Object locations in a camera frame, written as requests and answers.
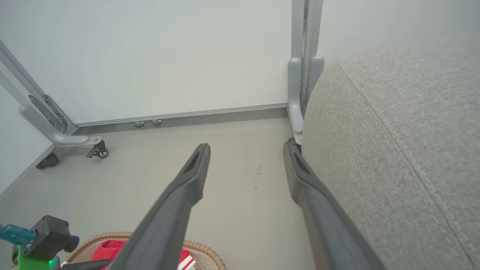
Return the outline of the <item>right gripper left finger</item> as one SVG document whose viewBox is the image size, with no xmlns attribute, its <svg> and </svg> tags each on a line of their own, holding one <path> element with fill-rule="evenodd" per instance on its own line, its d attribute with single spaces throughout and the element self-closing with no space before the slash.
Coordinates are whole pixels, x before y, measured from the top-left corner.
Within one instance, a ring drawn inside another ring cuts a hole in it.
<svg viewBox="0 0 480 270">
<path fill-rule="evenodd" d="M 192 207 L 203 198 L 210 146 L 194 150 L 115 257 L 110 270 L 175 270 Z"/>
</svg>

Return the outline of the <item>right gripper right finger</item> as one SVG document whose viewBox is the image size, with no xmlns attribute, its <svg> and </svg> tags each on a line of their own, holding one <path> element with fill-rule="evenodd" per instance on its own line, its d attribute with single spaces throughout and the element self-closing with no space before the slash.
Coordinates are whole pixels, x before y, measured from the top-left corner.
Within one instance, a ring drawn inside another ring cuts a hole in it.
<svg viewBox="0 0 480 270">
<path fill-rule="evenodd" d="M 302 209 L 318 270 L 383 270 L 382 261 L 290 138 L 283 146 L 290 196 Z"/>
</svg>

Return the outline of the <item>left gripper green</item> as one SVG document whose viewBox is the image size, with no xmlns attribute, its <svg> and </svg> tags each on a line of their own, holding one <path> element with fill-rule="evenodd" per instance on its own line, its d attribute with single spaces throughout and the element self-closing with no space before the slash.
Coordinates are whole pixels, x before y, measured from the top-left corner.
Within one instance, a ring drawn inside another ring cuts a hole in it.
<svg viewBox="0 0 480 270">
<path fill-rule="evenodd" d="M 17 269 L 18 270 L 60 270 L 59 259 L 42 260 L 27 257 L 23 254 L 24 248 L 17 246 Z M 108 268 L 113 259 L 93 260 L 77 263 L 65 263 L 62 270 L 102 270 Z"/>
</svg>

